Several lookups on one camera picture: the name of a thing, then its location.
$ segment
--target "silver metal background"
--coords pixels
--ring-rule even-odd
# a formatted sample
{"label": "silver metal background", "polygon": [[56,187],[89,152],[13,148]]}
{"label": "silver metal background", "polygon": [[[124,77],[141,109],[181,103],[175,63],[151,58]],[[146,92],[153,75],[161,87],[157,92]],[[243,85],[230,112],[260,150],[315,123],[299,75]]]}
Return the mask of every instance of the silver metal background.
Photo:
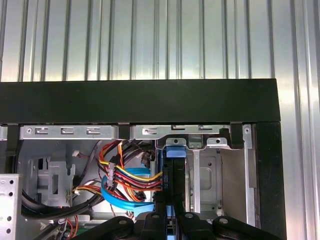
{"label": "silver metal background", "polygon": [[277,78],[287,236],[320,239],[317,0],[0,0],[0,6],[2,82]]}

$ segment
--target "black plastic frame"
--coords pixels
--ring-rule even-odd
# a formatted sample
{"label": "black plastic frame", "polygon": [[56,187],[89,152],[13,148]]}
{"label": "black plastic frame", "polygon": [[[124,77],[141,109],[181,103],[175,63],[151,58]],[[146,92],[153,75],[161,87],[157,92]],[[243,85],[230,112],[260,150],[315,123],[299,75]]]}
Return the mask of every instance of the black plastic frame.
{"label": "black plastic frame", "polygon": [[2,82],[0,113],[2,125],[254,123],[261,229],[286,238],[275,79]]}
{"label": "black plastic frame", "polygon": [[0,83],[0,124],[279,122],[275,79]]}

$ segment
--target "black panel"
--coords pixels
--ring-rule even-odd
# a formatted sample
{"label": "black panel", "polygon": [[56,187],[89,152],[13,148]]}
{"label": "black panel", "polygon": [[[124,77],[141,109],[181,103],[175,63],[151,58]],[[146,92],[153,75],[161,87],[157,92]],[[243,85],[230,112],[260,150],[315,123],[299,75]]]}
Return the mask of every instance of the black panel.
{"label": "black panel", "polygon": [[275,79],[0,83],[1,124],[280,121]]}
{"label": "black panel", "polygon": [[281,128],[278,122],[256,124],[256,170],[261,229],[286,239]]}

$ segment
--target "corrugated metal wall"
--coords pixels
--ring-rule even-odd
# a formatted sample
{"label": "corrugated metal wall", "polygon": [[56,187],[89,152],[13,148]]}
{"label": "corrugated metal wall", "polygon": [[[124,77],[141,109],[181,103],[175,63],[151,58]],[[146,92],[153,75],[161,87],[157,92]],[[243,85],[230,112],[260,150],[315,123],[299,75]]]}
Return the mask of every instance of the corrugated metal wall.
{"label": "corrugated metal wall", "polygon": [[0,0],[0,6],[2,82],[277,78],[287,236],[320,239],[317,0]]}

